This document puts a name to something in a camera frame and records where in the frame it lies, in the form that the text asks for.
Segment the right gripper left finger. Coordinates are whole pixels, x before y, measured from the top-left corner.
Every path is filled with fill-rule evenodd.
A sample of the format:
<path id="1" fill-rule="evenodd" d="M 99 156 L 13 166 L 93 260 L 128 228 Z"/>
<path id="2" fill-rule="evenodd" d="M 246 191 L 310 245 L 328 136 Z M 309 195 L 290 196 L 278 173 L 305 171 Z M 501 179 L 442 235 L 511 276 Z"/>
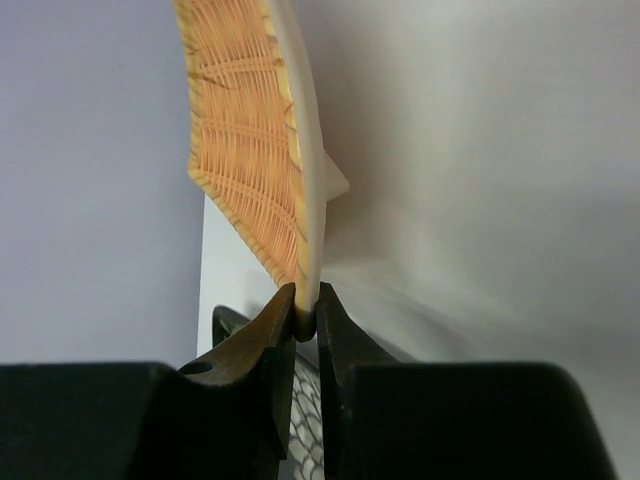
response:
<path id="1" fill-rule="evenodd" d="M 295 286 L 180 369 L 201 386 L 199 433 L 215 479 L 276 479 L 287 457 L 296 342 Z"/>

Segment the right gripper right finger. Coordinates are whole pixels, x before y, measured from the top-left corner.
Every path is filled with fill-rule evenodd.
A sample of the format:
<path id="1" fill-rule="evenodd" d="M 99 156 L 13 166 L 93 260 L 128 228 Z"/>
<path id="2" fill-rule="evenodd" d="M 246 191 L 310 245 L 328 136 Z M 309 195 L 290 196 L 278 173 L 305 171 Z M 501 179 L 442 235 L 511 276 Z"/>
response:
<path id="1" fill-rule="evenodd" d="M 387 352 L 320 285 L 316 304 L 325 474 L 329 479 L 408 479 L 415 473 L 410 395 L 415 365 Z"/>

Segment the fan-shaped woven plate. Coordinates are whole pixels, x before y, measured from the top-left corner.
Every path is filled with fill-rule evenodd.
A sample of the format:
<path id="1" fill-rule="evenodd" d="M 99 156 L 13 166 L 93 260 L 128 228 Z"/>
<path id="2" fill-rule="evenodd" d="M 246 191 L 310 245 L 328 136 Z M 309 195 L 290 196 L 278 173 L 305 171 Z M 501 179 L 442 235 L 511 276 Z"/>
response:
<path id="1" fill-rule="evenodd" d="M 310 340 L 328 203 L 349 182 L 326 152 L 312 69 L 287 1 L 178 1 L 188 82 L 190 178 L 275 284 L 295 288 Z"/>

